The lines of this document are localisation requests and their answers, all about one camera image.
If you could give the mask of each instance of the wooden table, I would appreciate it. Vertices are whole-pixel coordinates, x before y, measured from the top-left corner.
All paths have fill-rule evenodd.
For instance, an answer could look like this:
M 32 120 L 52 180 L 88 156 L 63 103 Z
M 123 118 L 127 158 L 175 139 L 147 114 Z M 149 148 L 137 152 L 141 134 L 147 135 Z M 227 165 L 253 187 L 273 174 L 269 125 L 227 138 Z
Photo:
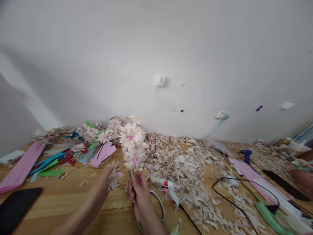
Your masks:
M 30 145 L 25 146 L 21 150 L 26 151 Z M 230 149 L 230 151 L 236 156 L 237 151 Z M 123 173 L 123 176 L 119 178 L 121 187 L 117 191 L 111 191 L 107 197 L 105 203 L 102 206 L 98 217 L 93 221 L 84 234 L 140 234 L 140 231 L 137 227 L 135 221 L 135 215 L 133 213 L 132 205 L 127 199 L 127 193 L 125 192 L 123 183 L 127 182 L 129 179 L 129 172 L 126 170 L 122 160 L 123 152 L 120 148 L 117 148 L 117 151 L 112 155 L 109 162 L 114 160 L 115 162 L 120 162 L 120 170 Z M 51 169 L 60 167 L 59 165 L 53 166 Z M 44 179 L 44 177 L 38 176 L 35 182 L 29 183 L 26 181 L 21 187 L 16 190 L 22 190 L 27 188 L 36 188 L 43 187 L 43 192 L 40 197 L 33 204 L 31 209 L 28 211 L 26 216 L 23 218 L 22 222 L 16 228 L 14 234 L 49 234 L 51 233 L 60 223 L 62 223 L 69 215 L 81 204 L 86 198 L 86 194 L 89 191 L 91 185 L 96 180 L 98 174 L 102 169 L 94 169 L 90 166 L 84 166 L 82 163 L 76 162 L 75 166 L 65 167 L 64 172 L 69 172 L 68 178 L 64 180 L 59 180 L 55 182 L 56 177 L 50 177 Z M 0 167 L 0 180 L 2 180 L 7 173 L 7 167 Z M 204 175 L 204 186 L 209 193 L 212 194 L 215 198 L 220 198 L 212 190 L 213 183 L 217 180 L 214 175 L 214 171 L 217 169 L 214 166 L 206 165 L 206 171 Z M 90 177 L 93 173 L 97 173 L 95 177 Z M 85 184 L 82 188 L 77 187 L 83 180 L 88 180 L 89 183 Z M 268 179 L 273 185 L 278 189 L 281 189 L 276 183 L 271 179 Z M 246 185 L 260 198 L 262 198 L 258 192 L 248 183 Z M 240 190 L 248 195 L 248 197 L 256 201 L 255 198 L 242 186 L 238 186 Z M 217 190 L 227 198 L 233 201 L 233 198 L 226 192 L 217 187 Z M 0 194 L 0 202 L 3 202 L 13 191 L 9 191 L 3 194 Z M 161 200 L 163 199 L 162 192 L 156 192 Z M 217 205 L 221 210 L 223 216 L 227 220 L 236 221 L 237 218 L 234 215 L 234 209 L 225 199 L 221 198 L 222 203 Z M 153 197 L 153 205 L 159 217 L 162 216 L 161 208 L 158 204 L 158 201 Z M 313 212 L 313 203 L 312 202 L 302 202 L 296 200 L 298 204 L 304 206 L 307 210 Z M 179 225 L 179 233 L 184 234 L 197 234 L 196 229 L 189 221 L 187 216 L 181 211 L 178 210 L 177 213 L 174 213 L 173 206 L 170 201 L 163 201 L 163 205 L 166 213 L 166 220 L 163 223 L 166 230 L 170 231 L 176 226 Z M 186 211 L 190 216 L 193 216 L 193 209 L 188 210 L 185 207 Z M 179 218 L 182 221 L 182 226 L 179 224 Z M 259 216 L 259 221 L 264 223 L 266 222 Z M 210 234 L 230 234 L 229 230 L 223 232 L 221 227 L 216 231 L 214 227 L 207 225 L 210 229 Z M 202 226 L 198 226 L 202 234 L 204 234 Z M 270 234 L 274 234 L 270 229 L 266 230 Z

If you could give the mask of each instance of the electrical socket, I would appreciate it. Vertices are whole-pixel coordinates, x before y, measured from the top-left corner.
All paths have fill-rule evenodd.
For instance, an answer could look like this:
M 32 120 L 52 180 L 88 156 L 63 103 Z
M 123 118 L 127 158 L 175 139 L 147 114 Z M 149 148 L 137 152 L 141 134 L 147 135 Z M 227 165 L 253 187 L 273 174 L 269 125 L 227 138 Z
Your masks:
M 216 118 L 216 119 L 223 119 L 224 116 L 226 116 L 226 115 L 229 116 L 230 113 L 225 112 L 225 111 L 219 111 L 218 115 L 217 115 L 215 118 Z

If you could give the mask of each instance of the green paper leaf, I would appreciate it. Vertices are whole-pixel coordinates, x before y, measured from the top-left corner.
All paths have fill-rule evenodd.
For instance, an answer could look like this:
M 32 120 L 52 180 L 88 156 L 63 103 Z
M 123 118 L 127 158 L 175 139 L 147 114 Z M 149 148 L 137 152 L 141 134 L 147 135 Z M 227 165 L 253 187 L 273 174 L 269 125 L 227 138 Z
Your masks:
M 98 141 L 93 142 L 92 145 L 90 145 L 87 150 L 94 148 L 97 144 L 98 144 Z
M 48 169 L 49 167 L 51 167 L 51 166 L 53 166 L 53 165 L 55 165 L 55 164 L 57 164 L 57 163 L 59 163 L 59 160 L 58 160 L 58 159 L 55 159 L 52 163 L 50 163 L 49 166 L 47 166 L 46 168 L 42 169 L 41 172 L 43 172 L 44 170 Z
M 57 171 L 44 171 L 40 172 L 39 175 L 41 176 L 60 176 L 63 173 L 64 169 L 57 170 Z

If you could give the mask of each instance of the smartphone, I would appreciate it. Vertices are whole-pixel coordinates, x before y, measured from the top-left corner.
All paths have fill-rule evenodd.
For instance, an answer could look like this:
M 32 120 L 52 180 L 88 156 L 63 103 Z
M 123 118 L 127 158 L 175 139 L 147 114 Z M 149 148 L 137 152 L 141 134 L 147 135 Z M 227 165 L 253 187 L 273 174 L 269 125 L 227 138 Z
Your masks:
M 12 234 L 31 205 L 42 192 L 42 188 L 24 189 L 11 193 L 0 205 L 0 234 Z

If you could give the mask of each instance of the white wall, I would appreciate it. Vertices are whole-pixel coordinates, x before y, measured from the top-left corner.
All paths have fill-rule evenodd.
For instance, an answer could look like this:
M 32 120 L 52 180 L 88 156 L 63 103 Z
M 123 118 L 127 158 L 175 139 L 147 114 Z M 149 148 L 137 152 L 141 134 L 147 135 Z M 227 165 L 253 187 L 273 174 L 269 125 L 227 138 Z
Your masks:
M 32 140 L 31 133 L 42 129 L 24 105 L 24 99 L 0 73 L 0 158 L 28 144 Z
M 201 138 L 225 110 L 212 137 L 270 142 L 312 122 L 312 12 L 309 0 L 5 0 L 0 47 L 54 115 L 35 115 L 44 128 L 132 114 Z

